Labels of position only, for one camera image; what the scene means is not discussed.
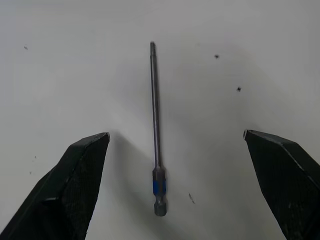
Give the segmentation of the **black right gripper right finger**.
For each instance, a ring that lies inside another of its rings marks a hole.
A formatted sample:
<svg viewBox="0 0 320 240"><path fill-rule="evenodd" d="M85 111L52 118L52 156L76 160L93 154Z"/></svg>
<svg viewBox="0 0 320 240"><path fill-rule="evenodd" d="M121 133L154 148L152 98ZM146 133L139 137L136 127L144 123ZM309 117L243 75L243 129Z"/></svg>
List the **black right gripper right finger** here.
<svg viewBox="0 0 320 240"><path fill-rule="evenodd" d="M286 240L320 240L320 165L296 142L243 133L261 192Z"/></svg>

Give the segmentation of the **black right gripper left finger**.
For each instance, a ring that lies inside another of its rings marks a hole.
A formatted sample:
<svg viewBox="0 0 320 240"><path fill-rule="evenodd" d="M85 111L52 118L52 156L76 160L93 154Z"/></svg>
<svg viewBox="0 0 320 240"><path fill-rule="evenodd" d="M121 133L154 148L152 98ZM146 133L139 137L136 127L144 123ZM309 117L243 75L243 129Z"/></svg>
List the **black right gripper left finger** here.
<svg viewBox="0 0 320 240"><path fill-rule="evenodd" d="M98 200L110 135L71 144L28 194L0 240L85 240Z"/></svg>

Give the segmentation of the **long metal bit blue band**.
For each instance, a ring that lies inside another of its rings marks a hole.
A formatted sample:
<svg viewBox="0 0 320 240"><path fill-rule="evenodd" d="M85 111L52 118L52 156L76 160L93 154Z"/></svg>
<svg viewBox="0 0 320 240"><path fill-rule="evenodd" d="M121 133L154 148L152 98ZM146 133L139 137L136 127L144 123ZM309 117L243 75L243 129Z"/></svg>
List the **long metal bit blue band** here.
<svg viewBox="0 0 320 240"><path fill-rule="evenodd" d="M161 138L160 138L160 104L159 104L159 81L158 61L155 42L150 43L150 80L152 96L152 120L153 120L153 143L154 163L152 170L152 187L155 197L154 214L164 217L167 214L166 202L166 173L162 166Z"/></svg>

